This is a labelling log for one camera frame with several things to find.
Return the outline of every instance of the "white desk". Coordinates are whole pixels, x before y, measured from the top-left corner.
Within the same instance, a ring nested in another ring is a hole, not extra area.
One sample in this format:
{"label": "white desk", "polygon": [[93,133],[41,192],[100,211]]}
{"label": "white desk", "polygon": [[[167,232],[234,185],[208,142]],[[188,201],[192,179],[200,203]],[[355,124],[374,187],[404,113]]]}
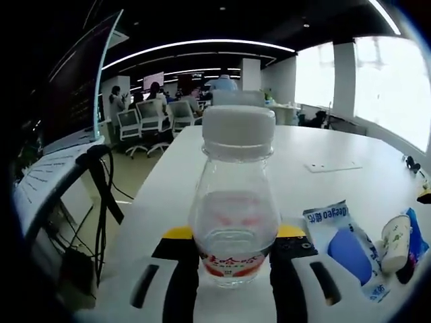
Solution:
{"label": "white desk", "polygon": [[296,113],[296,110],[299,110],[287,104],[268,104],[265,107],[275,112],[275,122],[277,125],[291,125],[294,113]]}
{"label": "white desk", "polygon": [[[166,231],[187,224],[207,159],[202,143],[201,127],[187,127],[156,164],[109,250],[107,275],[151,255]],[[431,242],[430,207],[416,202],[422,178],[412,175],[396,149],[377,139],[302,127],[276,127],[273,146],[267,174],[283,222],[303,226],[303,210],[346,199],[352,217],[375,241],[390,218],[413,207],[424,238]],[[354,159],[362,169],[313,174],[304,167],[336,159]],[[266,262],[255,281],[233,291],[201,279],[195,322],[276,322],[268,274]]]}

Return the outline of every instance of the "ceiling light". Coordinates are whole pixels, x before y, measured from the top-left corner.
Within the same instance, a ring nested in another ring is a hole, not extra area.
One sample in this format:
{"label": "ceiling light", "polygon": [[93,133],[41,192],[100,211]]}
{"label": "ceiling light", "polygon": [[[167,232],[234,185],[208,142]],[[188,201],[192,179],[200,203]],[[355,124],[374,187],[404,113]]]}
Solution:
{"label": "ceiling light", "polygon": [[170,48],[170,47],[174,47],[174,46],[182,46],[182,45],[188,45],[188,44],[205,44],[205,43],[212,43],[212,42],[227,42],[227,43],[234,43],[234,44],[249,44],[249,45],[257,45],[257,46],[264,46],[264,47],[271,47],[271,48],[276,48],[276,49],[280,49],[280,50],[285,50],[288,52],[295,52],[295,50],[288,48],[288,47],[283,47],[283,46],[278,46],[278,45],[274,45],[274,44],[268,44],[266,42],[254,42],[252,40],[238,40],[238,39],[202,39],[202,40],[188,40],[186,42],[174,42],[172,44],[166,44],[166,45],[162,45],[162,46],[157,46],[157,47],[152,47],[149,49],[145,49],[145,50],[141,50],[140,52],[136,52],[134,54],[125,56],[117,61],[114,61],[110,64],[107,64],[107,66],[103,66],[102,70],[107,69],[115,64],[121,63],[123,61],[126,61],[127,59],[131,59],[132,57],[136,57],[138,55],[142,55],[145,54],[147,52],[153,52],[155,50],[159,50],[159,49],[163,49],[163,48]]}
{"label": "ceiling light", "polygon": [[382,7],[382,5],[377,0],[368,0],[368,2],[371,3],[373,7],[376,8],[376,10],[382,15],[383,19],[385,19],[388,25],[392,28],[393,32],[396,33],[396,35],[401,35],[401,32],[399,31],[397,25],[392,20],[391,16]]}
{"label": "ceiling light", "polygon": [[200,72],[200,71],[219,71],[219,70],[221,70],[219,67],[216,67],[216,68],[213,68],[213,69],[188,69],[186,71],[178,71],[178,72],[165,73],[165,75],[190,73],[190,72]]}

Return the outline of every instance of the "floor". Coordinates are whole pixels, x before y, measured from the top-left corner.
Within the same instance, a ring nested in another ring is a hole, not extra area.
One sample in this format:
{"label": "floor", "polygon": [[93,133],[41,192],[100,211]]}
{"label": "floor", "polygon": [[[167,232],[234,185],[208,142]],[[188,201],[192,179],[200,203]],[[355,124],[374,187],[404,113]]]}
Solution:
{"label": "floor", "polygon": [[[144,152],[137,151],[133,159],[120,153],[113,153],[114,184],[126,194],[135,197],[143,181],[147,178],[148,174],[150,174],[161,156],[161,151],[153,152],[151,157],[147,157]],[[108,156],[104,158],[104,161],[109,168]],[[100,212],[100,195],[89,172],[86,172],[81,179],[88,190],[90,198],[93,200],[93,209],[89,212],[81,225],[78,231],[78,237],[94,252]],[[128,204],[130,204],[132,200],[118,192],[114,187],[111,191],[120,209],[125,213]],[[106,217],[106,251],[108,251],[110,244],[113,242],[118,228],[119,224],[108,211]],[[74,244],[80,245],[81,243],[76,240]],[[89,253],[86,248],[81,247],[80,250],[87,254]]]}

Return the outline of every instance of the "white bottle cap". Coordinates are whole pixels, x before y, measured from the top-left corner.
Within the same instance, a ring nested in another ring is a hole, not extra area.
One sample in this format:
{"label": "white bottle cap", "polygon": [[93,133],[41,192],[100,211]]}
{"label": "white bottle cap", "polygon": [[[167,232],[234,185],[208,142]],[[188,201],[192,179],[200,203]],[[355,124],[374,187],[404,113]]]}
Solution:
{"label": "white bottle cap", "polygon": [[274,112],[256,106],[212,106],[203,113],[204,152],[222,160],[261,159],[272,153]]}

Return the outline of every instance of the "desk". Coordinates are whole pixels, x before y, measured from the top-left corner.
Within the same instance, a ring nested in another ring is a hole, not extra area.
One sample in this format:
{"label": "desk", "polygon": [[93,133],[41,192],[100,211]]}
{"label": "desk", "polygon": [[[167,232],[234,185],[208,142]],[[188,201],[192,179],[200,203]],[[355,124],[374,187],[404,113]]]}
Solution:
{"label": "desk", "polygon": [[[125,213],[117,241],[106,256],[107,275],[151,255],[166,231],[187,224],[207,159],[201,152],[202,143],[201,127],[187,127],[156,164]],[[304,227],[303,210],[346,199],[352,217],[375,241],[390,218],[413,207],[424,238],[431,242],[430,208],[416,202],[422,177],[414,177],[402,162],[402,153],[383,141],[325,129],[279,126],[273,146],[267,175],[284,223]],[[313,174],[304,167],[311,161],[335,159],[354,159],[362,169]],[[196,323],[276,322],[268,261],[242,289],[215,288],[202,276],[199,284]],[[390,293],[382,304],[390,299],[397,299],[397,294]],[[98,295],[99,300],[103,301],[103,295]]]}
{"label": "desk", "polygon": [[298,108],[287,104],[268,104],[266,108],[275,112],[275,123],[277,125],[292,125],[294,114]]}

